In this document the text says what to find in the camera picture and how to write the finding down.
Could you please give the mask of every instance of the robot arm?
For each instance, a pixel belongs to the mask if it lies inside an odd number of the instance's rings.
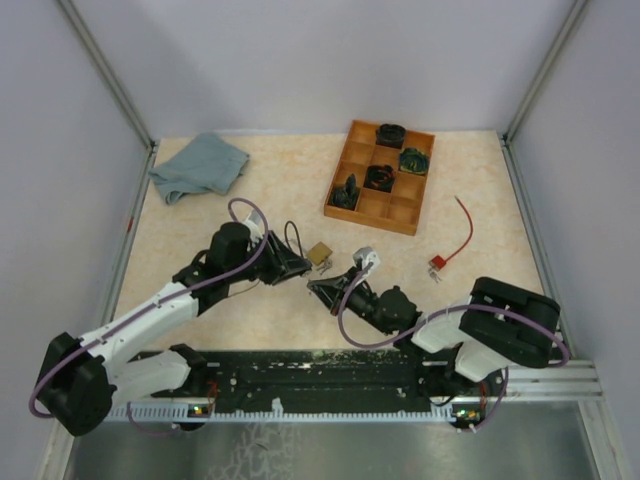
[[[311,270],[311,263],[289,250],[272,231],[266,235],[266,240],[260,238],[251,215],[244,224],[226,223],[213,235],[210,248],[199,252],[149,300],[80,338],[67,333],[56,337],[49,344],[38,383],[65,358],[86,351],[55,373],[37,399],[72,435],[83,435],[114,406],[201,383],[206,361],[186,345],[132,359],[149,343],[227,298],[233,283],[260,280],[277,285]],[[264,248],[255,261],[238,270],[257,253],[262,241]]]
[[[370,248],[358,250],[355,267],[339,277],[308,283],[333,315],[339,313],[339,305],[358,274],[366,270],[368,275],[379,265],[372,252]],[[374,261],[366,260],[367,256]],[[366,281],[356,283],[346,308],[387,335],[414,330],[411,337],[393,343],[408,355],[456,349],[455,372],[473,383],[510,363],[547,367],[553,342],[540,329],[555,332],[560,315],[560,306],[550,298],[487,277],[476,280],[466,304],[451,305],[450,313],[431,321],[398,286],[378,296]],[[496,309],[526,317],[529,324],[490,311]]]

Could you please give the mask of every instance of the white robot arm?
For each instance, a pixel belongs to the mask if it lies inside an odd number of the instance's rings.
[[[158,293],[117,320],[79,338],[53,339],[30,399],[37,398],[72,435],[99,425],[111,408],[155,392],[198,383],[206,361],[187,345],[134,359],[151,342],[227,298],[231,284],[260,280],[276,285],[311,270],[256,217],[222,225],[208,250],[178,272]]]

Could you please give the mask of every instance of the green object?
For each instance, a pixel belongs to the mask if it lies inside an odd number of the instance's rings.
[[[401,172],[425,175],[429,169],[429,157],[417,148],[405,148],[398,159]]]

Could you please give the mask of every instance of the small red object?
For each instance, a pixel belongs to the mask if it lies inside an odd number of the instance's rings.
[[[433,268],[436,272],[440,271],[447,264],[447,261],[442,258],[440,255],[436,255],[429,261],[429,266]]]

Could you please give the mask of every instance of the small metal part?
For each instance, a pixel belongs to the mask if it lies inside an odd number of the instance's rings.
[[[324,243],[316,243],[311,250],[307,252],[307,258],[311,260],[315,266],[325,266],[324,262],[331,256],[333,251]]]

